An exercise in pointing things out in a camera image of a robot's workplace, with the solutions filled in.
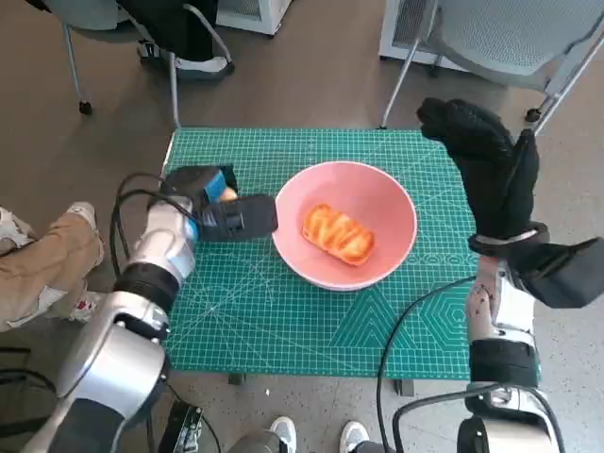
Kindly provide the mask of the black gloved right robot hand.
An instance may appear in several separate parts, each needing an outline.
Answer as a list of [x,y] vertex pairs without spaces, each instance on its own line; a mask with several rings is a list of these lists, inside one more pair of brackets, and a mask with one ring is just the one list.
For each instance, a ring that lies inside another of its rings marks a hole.
[[508,240],[529,231],[539,172],[533,131],[514,140],[496,114],[461,99],[428,97],[416,115],[422,135],[456,164],[476,233]]

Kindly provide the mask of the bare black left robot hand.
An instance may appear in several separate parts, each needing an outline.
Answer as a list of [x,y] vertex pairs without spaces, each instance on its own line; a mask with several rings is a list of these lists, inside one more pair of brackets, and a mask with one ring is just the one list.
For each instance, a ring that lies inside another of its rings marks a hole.
[[175,193],[201,204],[217,202],[224,193],[237,195],[239,191],[232,164],[182,166],[164,181]]

